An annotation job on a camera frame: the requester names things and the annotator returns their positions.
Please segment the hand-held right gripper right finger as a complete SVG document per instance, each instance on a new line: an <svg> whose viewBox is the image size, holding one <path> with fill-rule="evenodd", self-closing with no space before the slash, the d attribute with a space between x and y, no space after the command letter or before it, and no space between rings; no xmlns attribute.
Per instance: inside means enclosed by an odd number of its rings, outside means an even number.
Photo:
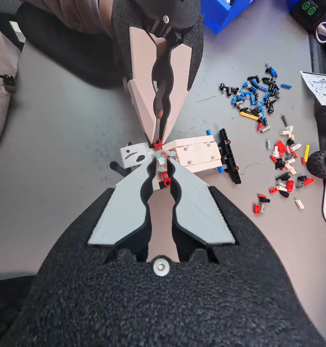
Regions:
<svg viewBox="0 0 326 347"><path fill-rule="evenodd" d="M172 236L179 261L190 261L194 251L202 249L207 261L217 262L213 247L235 245L236 239L209 185L173 158L168 159L168 174L174 199Z"/></svg>

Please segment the white black toy truck chassis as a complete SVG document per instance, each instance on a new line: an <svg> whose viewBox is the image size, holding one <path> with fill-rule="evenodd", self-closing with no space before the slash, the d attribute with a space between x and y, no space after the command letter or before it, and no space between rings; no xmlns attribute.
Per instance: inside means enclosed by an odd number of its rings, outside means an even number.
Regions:
<svg viewBox="0 0 326 347"><path fill-rule="evenodd" d="M153 190L161 190L170 187L171 180L168 176L167 158L172 157L183 167L192 173L218 169L219 173L226 172L230 175L234 184L241 184L239 167L230 147L225 129L219 131L220 142L217 144L210 130L206 136L184 138L162 144L156 138L153 145L148 143L131 144L120 149L122 164L112 161L110 168L126 177L144 162L156 158L156 176L153 179Z"/></svg>

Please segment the pile of blue black pins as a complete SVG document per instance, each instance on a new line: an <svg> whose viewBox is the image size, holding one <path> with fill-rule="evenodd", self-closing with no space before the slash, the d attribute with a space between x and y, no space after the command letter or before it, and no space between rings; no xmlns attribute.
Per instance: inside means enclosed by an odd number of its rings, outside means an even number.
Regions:
<svg viewBox="0 0 326 347"><path fill-rule="evenodd" d="M281 98L281 90L290 90L293 87L287 83L278 84L277 78L276 69L266 62L265 76L260 77L258 74L248 76L241 87L231 87L221 83L218 89L230 98L232 107L238 109L239 113L243 111L267 119L275 111L274 104Z"/></svg>

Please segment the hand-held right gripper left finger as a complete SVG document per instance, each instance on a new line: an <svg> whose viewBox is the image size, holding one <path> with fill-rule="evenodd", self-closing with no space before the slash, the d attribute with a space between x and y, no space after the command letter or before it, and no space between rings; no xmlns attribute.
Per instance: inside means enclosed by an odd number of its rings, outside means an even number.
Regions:
<svg viewBox="0 0 326 347"><path fill-rule="evenodd" d="M118 253L129 249L138 262L146 262L152 236L148 200L153 193L156 160L149 159L123 178L111 196L94 227L88 246L112 249Z"/></svg>

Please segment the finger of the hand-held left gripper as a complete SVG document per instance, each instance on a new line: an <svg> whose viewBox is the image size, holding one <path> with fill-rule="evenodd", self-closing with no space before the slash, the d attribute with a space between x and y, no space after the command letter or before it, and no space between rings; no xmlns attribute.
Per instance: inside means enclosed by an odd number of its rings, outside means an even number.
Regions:
<svg viewBox="0 0 326 347"><path fill-rule="evenodd" d="M181 111L184 101L188 95L188 79L191 63L192 48L180 44L169 53L169 63L173 76L171 91L168 92L167 106L164 106L164 111L167 111L167 116L162 117L161 121L164 121L161 127L161 141L164 144L177 120L177 117Z"/></svg>
<svg viewBox="0 0 326 347"><path fill-rule="evenodd" d="M157 118L154 112L156 91L152 71L157 60L157 46L143 29L129 28L132 78L128 81L131 101L137 112L143 132L150 144L155 140Z"/></svg>

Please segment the person's left hand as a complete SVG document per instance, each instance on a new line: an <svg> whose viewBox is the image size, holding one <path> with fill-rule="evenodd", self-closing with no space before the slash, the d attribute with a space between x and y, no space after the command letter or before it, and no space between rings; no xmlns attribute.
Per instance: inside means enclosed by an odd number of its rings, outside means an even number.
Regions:
<svg viewBox="0 0 326 347"><path fill-rule="evenodd" d="M152 83L155 91L153 101L153 111L157 119L163 116L165 101L164 98L172 88L172 71L169 66L169 50L168 42L163 37L156 37L151 34L151 38L156 45L156 61L152 68Z"/></svg>

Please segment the pile of red white parts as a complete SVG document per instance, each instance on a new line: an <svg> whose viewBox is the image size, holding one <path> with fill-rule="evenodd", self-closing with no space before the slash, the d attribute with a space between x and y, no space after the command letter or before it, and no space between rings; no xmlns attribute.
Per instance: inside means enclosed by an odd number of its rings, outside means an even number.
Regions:
<svg viewBox="0 0 326 347"><path fill-rule="evenodd" d="M273 145L273 152L270 155L271 161L275 164L275 169L282 171L282 174L275 178L275 185L268 191L270 194L279 193L284 198L289 198L290 194L294 191L295 187L301 188L307 186L315 181L314 178L308 178L306 175L297 176L297 171L292 166L299 156L296 151L301 148L300 143L295 143L295 135L293 134L294 126L290 125L284 115L281 116L285 125L285 130L280 131L280 136L286 136L287 141L284 143L282 140L277 141ZM264 133L269 130L271 126L267 124L265 117L259 118L257 121L257 131ZM301 164L305 165L304 155L300 157ZM262 215L265 211L265 205L271 202L270 198L266 195L258 194L258 204L253 205L253 213L255 215Z"/></svg>

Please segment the black power bank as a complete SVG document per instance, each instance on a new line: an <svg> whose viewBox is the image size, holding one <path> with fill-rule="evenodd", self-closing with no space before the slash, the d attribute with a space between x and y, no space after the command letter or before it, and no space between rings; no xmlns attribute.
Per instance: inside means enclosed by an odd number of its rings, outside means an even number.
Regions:
<svg viewBox="0 0 326 347"><path fill-rule="evenodd" d="M306 31L311 32L326 20L326 0L293 1L290 15Z"/></svg>

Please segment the white sticker sheet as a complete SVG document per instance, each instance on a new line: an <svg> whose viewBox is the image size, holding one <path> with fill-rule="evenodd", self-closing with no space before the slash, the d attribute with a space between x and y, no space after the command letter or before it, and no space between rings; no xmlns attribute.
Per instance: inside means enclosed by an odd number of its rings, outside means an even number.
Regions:
<svg viewBox="0 0 326 347"><path fill-rule="evenodd" d="M326 75L305 71L300 74L319 104L326 106Z"/></svg>

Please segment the blue plastic bin with tag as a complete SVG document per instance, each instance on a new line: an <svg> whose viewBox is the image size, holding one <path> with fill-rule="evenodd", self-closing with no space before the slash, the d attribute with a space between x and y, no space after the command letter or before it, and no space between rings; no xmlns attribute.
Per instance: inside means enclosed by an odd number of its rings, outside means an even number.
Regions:
<svg viewBox="0 0 326 347"><path fill-rule="evenodd" d="M254 0L201 0L201 13L204 15L204 24L213 33L219 34L254 2Z"/></svg>

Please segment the grey desk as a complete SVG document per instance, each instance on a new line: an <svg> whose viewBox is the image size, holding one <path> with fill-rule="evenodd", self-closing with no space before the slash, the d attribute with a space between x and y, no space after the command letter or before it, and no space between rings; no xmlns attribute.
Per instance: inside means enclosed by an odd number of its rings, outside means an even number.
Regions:
<svg viewBox="0 0 326 347"><path fill-rule="evenodd" d="M284 89L259 134L219 92L220 83L242 86L263 75L269 62ZM272 244L302 306L326 339L326 223L317 179L290 198L274 194L265 213L252 205L273 184L275 167L265 148L283 127L311 151L319 148L314 98L300 71L311 71L306 31L288 14L284 1L255 1L218 35L204 29L204 52L169 141L214 136L225 128L242 184L226 173L200 175L241 209ZM83 82L30 44L18 64L18 90L0 142L0 280L34 275L62 232L108 187L120 180L109 168L119 149L143 142L131 98L123 89L98 89Z"/></svg>

